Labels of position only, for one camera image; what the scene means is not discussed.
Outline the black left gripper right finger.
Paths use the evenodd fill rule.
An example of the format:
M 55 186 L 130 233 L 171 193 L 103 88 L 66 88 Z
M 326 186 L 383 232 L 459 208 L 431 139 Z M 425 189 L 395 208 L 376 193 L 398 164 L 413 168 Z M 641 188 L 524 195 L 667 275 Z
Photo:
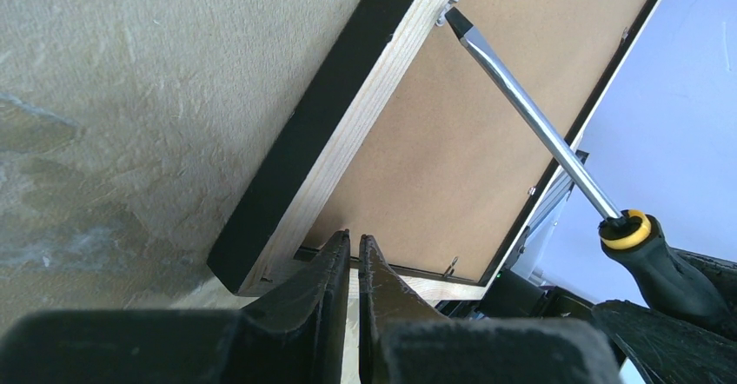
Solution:
M 451 319 L 360 241 L 363 383 L 617 383 L 606 336 L 570 318 Z

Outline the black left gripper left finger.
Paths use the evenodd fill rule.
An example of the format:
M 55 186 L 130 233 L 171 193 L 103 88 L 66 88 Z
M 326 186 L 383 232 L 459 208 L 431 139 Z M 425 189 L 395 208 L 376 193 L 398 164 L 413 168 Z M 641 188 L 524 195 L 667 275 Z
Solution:
M 244 308 L 56 310 L 1 340 L 4 383 L 337 383 L 350 239 Z

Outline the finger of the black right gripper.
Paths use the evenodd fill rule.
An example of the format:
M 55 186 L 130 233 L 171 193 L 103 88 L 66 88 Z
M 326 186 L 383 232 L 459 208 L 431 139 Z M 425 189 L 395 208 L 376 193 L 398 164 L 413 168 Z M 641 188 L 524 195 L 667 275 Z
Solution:
M 592 308 L 594 324 L 633 362 L 646 383 L 736 382 L 736 263 L 678 249 L 727 302 L 729 317 L 715 331 L 630 301 Z

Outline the yellow black flathead screwdriver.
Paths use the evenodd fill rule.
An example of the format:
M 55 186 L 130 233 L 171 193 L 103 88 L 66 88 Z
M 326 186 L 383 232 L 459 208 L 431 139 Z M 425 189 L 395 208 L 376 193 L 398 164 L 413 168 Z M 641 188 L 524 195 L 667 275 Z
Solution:
M 725 298 L 700 270 L 667 244 L 659 221 L 639 210 L 616 208 L 482 33 L 457 8 L 446 12 L 445 21 L 600 214 L 598 235 L 602 251 L 633 276 L 648 306 L 735 339 L 736 316 Z

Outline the black wooden picture frame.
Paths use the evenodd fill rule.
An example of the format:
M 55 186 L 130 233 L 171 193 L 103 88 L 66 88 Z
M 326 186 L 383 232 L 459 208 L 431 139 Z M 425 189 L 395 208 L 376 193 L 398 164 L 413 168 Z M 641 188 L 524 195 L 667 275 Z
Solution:
M 448 26 L 456 5 L 577 142 L 660 0 L 361 0 L 216 239 L 258 296 L 337 230 L 430 300 L 480 298 L 557 166 Z

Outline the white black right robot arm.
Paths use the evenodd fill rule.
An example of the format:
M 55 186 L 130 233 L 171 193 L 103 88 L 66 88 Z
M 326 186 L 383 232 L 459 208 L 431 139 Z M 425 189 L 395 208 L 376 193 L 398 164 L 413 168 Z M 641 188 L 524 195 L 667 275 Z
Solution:
M 631 361 L 646 383 L 736 381 L 736 266 L 673 250 L 663 244 L 607 249 L 647 297 L 646 308 L 629 301 L 597 305 L 563 288 L 536 287 L 505 270 L 480 301 L 446 301 L 441 312 L 462 319 L 569 318 L 604 333 L 610 354 L 595 336 L 599 367 L 564 369 L 553 359 L 531 361 L 537 374 L 516 368 L 502 383 L 618 383 L 621 361 Z

